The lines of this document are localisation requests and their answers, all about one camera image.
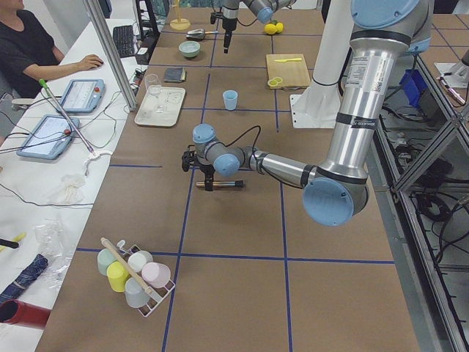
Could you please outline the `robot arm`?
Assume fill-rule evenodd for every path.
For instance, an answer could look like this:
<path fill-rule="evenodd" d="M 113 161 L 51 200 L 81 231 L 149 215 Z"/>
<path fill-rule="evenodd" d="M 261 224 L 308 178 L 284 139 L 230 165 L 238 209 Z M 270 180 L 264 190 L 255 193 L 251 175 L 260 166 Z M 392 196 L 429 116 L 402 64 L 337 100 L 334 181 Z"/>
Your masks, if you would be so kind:
<path fill-rule="evenodd" d="M 339 226 L 366 205 L 364 162 L 396 60 L 429 45 L 432 1 L 353 1 L 350 14 L 352 61 L 326 159 L 305 164 L 255 147 L 230 147 L 211 125 L 193 129 L 193 146 L 182 167 L 198 166 L 211 189 L 214 174 L 233 175 L 247 167 L 303 189 L 303 206 L 317 223 Z"/>
<path fill-rule="evenodd" d="M 219 11 L 211 13 L 210 23 L 214 24 L 216 19 L 222 21 L 222 28 L 224 30 L 224 53 L 227 54 L 229 52 L 232 33 L 237 28 L 240 3 L 244 3 L 261 23 L 267 23 L 272 19 L 276 11 L 283 7 L 293 5 L 295 2 L 296 0 L 226 0 L 222 1 L 222 6 Z"/>

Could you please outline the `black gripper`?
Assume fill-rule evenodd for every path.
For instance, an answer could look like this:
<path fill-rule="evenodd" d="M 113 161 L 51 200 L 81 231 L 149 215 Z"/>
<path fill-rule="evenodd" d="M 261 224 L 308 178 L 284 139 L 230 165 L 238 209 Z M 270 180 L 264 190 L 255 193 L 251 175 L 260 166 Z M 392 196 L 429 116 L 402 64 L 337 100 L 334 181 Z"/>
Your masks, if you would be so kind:
<path fill-rule="evenodd" d="M 194 145 L 188 145 L 182 154 L 182 170 L 187 172 L 191 167 L 198 167 L 204 174 L 204 190 L 213 191 L 215 169 L 211 164 L 203 164 L 196 154 Z"/>
<path fill-rule="evenodd" d="M 232 40 L 232 32 L 237 27 L 237 10 L 231 7 L 222 7 L 218 11 L 212 11 L 210 14 L 210 23 L 214 24 L 216 19 L 222 20 L 224 33 L 224 53 L 229 53 L 229 47 Z"/>

